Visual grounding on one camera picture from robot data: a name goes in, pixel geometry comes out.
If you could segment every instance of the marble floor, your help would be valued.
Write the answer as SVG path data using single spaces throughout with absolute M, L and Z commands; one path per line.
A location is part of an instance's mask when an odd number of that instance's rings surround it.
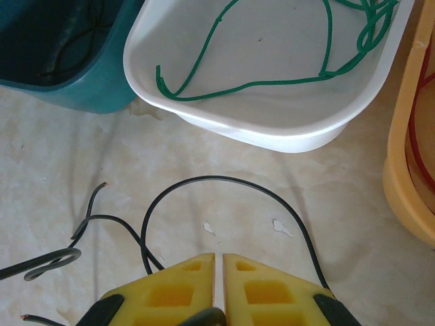
M 284 154 L 189 125 L 135 100 L 111 115 L 48 105 L 0 89 L 0 268 L 61 249 L 106 181 L 94 213 L 140 231 L 151 201 L 184 178 L 218 174 L 267 187 L 301 215 L 326 279 L 363 325 L 435 325 L 435 251 L 405 230 L 385 200 L 389 123 L 415 17 L 385 87 L 325 147 Z M 156 209 L 150 249 L 164 266 L 204 252 L 238 253 L 318 283 L 292 218 L 273 200 L 221 182 L 172 193 Z M 118 224 L 92 221 L 74 263 L 32 282 L 0 283 L 2 325 L 38 314 L 75 325 L 105 292 L 145 275 Z M 216 290 L 222 306 L 222 290 Z

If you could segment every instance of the teal plastic bin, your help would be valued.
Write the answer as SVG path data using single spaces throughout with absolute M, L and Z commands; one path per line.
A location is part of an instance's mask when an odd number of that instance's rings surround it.
M 124 44 L 144 0 L 0 0 L 0 86 L 93 113 L 134 98 Z

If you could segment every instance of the orange basket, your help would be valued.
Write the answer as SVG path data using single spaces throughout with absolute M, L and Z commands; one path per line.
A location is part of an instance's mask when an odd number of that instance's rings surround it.
M 435 0 L 426 0 L 388 138 L 385 195 L 402 224 L 435 246 Z

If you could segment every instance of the green wire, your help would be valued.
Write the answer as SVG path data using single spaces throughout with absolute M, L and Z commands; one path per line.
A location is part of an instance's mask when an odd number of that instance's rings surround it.
M 184 81 L 184 83 L 181 85 L 181 87 L 176 92 L 171 92 L 165 81 L 164 78 L 161 75 L 161 66 L 158 65 L 156 67 L 156 85 L 158 90 L 162 95 L 165 97 L 174 100 L 174 101 L 180 101 L 180 102 L 188 102 L 188 101 L 199 101 L 199 100 L 205 100 L 207 98 L 213 98 L 217 96 L 224 96 L 228 94 L 232 94 L 241 90 L 244 90 L 249 87 L 254 86 L 278 86 L 278 85 L 296 85 L 296 84 L 306 84 L 306 83 L 313 83 L 313 82 L 321 82 L 324 80 L 331 79 L 333 77 L 343 75 L 345 73 L 348 73 L 350 70 L 356 67 L 358 63 L 361 62 L 361 60 L 366 56 L 369 51 L 373 50 L 382 40 L 382 38 L 385 36 L 389 25 L 392 20 L 394 6 L 398 3 L 396 0 L 383 0 L 382 2 L 376 4 L 375 0 L 370 0 L 370 4 L 367 2 L 367 0 L 360 0 L 361 5 L 358 5 L 356 3 L 352 3 L 348 0 L 335 0 L 338 3 L 341 3 L 347 7 L 350 7 L 355 10 L 362 10 L 366 14 L 367 24 L 361 31 L 358 40 L 357 40 L 357 50 L 358 53 L 349 61 L 347 61 L 342 67 L 338 68 L 336 71 L 327 71 L 326 68 L 328 66 L 329 57 L 331 53 L 332 48 L 332 10 L 330 7 L 329 0 L 322 0 L 325 9 L 326 9 L 326 15 L 328 17 L 328 40 L 326 42 L 326 51 L 324 60 L 320 69 L 320 72 L 318 76 L 316 77 L 307 77 L 307 78 L 301 78 L 301 79 L 285 79 L 285 80 L 264 80 L 264 81 L 251 81 L 249 83 L 229 88 L 226 90 L 220 90 L 217 92 L 212 92 L 204 95 L 199 96 L 191 96 L 191 97 L 178 97 L 189 85 L 190 81 L 194 77 L 194 74 L 196 73 L 196 70 L 198 69 L 201 60 L 203 59 L 203 56 L 207 50 L 207 47 L 211 41 L 211 38 L 213 37 L 213 34 L 218 27 L 218 24 L 222 21 L 222 18 L 226 14 L 226 12 L 239 0 L 232 0 L 225 8 L 222 10 L 220 15 L 216 18 L 213 26 L 211 27 L 211 30 L 205 40 L 204 46 L 196 59 L 194 66 L 192 70 L 190 71 L 188 77 Z M 379 31 L 378 35 L 373 39 L 375 36 L 375 28 L 377 22 L 384 17 L 383 25 L 381 27 L 381 30 Z

